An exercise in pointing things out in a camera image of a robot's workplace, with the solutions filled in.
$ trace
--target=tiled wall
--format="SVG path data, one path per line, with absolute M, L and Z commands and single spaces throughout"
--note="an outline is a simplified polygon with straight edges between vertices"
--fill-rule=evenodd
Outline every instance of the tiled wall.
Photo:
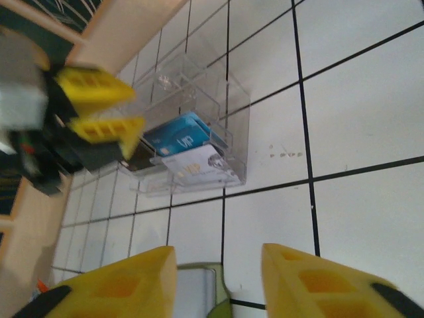
M 224 264 L 236 317 L 265 317 L 260 249 L 276 242 L 424 305 L 423 25 L 418 0 L 188 1 L 120 78 L 184 51 L 236 77 L 252 99 L 247 184 L 147 198 L 116 171 L 78 176 L 55 278 L 170 244 L 180 264 Z

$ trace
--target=clear acrylic holder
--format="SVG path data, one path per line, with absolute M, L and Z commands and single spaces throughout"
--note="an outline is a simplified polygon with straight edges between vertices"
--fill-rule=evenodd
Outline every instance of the clear acrylic holder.
M 187 55 L 180 54 L 156 73 L 136 81 L 136 101 L 120 107 L 119 113 L 142 115 L 146 119 L 145 131 L 149 131 L 188 111 L 194 112 L 211 129 L 204 144 L 215 147 L 240 181 L 184 185 L 155 153 L 150 159 L 154 164 L 151 168 L 130 172 L 119 166 L 139 181 L 138 189 L 133 190 L 153 196 L 246 183 L 250 98 L 235 79 L 225 80 L 225 73 L 216 69 L 201 68 Z

